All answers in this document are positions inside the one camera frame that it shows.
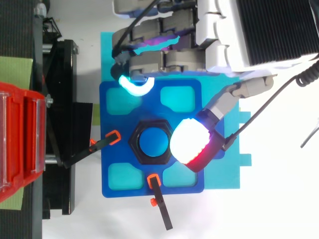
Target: white table surface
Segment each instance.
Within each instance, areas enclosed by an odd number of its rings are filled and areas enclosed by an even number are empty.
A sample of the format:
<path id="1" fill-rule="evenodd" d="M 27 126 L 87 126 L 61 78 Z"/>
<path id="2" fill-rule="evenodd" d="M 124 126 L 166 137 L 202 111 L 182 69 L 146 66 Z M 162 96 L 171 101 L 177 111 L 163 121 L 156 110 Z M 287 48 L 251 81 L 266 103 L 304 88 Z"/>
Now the white table surface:
<path id="1" fill-rule="evenodd" d="M 116 31 L 131 20 L 114 16 L 111 0 L 52 0 L 50 15 L 63 38 L 80 47 L 77 101 L 98 104 L 100 32 Z M 270 92 L 242 100 L 241 109 L 254 113 L 299 71 L 283 72 Z M 318 91 L 319 82 L 306 88 L 292 83 L 243 132 L 241 153 L 252 154 L 252 167 L 241 168 L 240 190 L 166 195 L 173 230 L 165 230 L 151 196 L 103 197 L 98 152 L 76 165 L 74 212 L 51 211 L 51 219 L 43 221 L 43 238 L 318 239 L 319 133 L 300 149 L 319 117 Z M 92 135 L 100 137 L 98 126 Z"/>

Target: black heat sink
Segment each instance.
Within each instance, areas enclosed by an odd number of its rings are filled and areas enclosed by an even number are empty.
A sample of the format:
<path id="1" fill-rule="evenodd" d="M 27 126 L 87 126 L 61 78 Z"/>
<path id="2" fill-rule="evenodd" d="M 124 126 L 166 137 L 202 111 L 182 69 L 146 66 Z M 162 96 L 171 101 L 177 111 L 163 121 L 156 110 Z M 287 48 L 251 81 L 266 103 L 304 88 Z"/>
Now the black heat sink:
<path id="1" fill-rule="evenodd" d="M 319 52 L 309 0 L 237 0 L 250 65 Z"/>

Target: robotic hand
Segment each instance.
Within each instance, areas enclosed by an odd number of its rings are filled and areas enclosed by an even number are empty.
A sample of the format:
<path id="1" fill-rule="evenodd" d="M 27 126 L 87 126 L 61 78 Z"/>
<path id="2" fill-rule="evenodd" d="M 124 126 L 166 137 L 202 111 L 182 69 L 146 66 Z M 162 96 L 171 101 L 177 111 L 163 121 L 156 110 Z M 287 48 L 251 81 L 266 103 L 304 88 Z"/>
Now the robotic hand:
<path id="1" fill-rule="evenodd" d="M 169 11 L 170 17 L 146 20 L 136 26 L 144 16 Z M 172 154 L 193 171 L 204 168 L 218 150 L 227 150 L 288 84 L 296 80 L 304 87 L 319 77 L 317 62 L 287 81 L 247 124 L 224 139 L 214 128 L 240 98 L 271 89 L 273 76 L 279 70 L 317 57 L 319 0 L 114 0 L 114 12 L 136 17 L 131 26 L 113 35 L 116 64 L 111 74 L 122 86 L 136 87 L 146 82 L 140 87 L 149 88 L 148 79 L 154 83 L 155 77 L 171 74 L 223 73 L 242 80 L 225 87 L 196 119 L 182 122 L 175 130 L 170 142 Z M 134 52 L 175 38 L 179 38 L 177 44 L 161 51 L 140 55 Z M 190 127 L 197 130 L 188 142 L 198 143 L 198 149 L 182 153 L 175 145 Z"/>

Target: metal rod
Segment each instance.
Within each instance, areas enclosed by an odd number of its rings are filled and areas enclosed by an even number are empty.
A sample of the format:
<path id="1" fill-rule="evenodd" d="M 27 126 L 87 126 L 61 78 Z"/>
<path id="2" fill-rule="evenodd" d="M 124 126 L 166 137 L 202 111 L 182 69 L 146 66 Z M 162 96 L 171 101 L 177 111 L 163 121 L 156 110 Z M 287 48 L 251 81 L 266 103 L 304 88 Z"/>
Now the metal rod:
<path id="1" fill-rule="evenodd" d="M 47 154 L 45 156 L 45 164 L 57 164 L 57 163 L 58 161 L 54 154 Z"/>
<path id="2" fill-rule="evenodd" d="M 52 49 L 52 44 L 43 44 L 42 53 L 43 54 L 50 54 L 51 49 Z"/>

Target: white glowing fingertip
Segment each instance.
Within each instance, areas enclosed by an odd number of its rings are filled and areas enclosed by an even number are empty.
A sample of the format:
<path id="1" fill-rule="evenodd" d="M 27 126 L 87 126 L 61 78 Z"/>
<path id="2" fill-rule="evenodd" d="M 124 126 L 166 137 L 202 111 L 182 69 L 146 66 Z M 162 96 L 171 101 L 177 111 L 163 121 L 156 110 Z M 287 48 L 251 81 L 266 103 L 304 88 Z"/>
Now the white glowing fingertip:
<path id="1" fill-rule="evenodd" d="M 137 86 L 133 84 L 130 79 L 128 79 L 125 76 L 121 76 L 119 78 L 119 83 L 120 85 L 127 91 L 129 92 L 132 96 L 144 96 L 148 92 L 151 91 L 151 89 L 154 86 L 155 83 L 155 78 L 154 77 L 148 77 L 146 80 L 145 84 L 142 86 Z"/>
<path id="2" fill-rule="evenodd" d="M 188 164 L 209 143 L 210 133 L 195 119 L 184 119 L 170 139 L 172 155 L 181 163 Z"/>

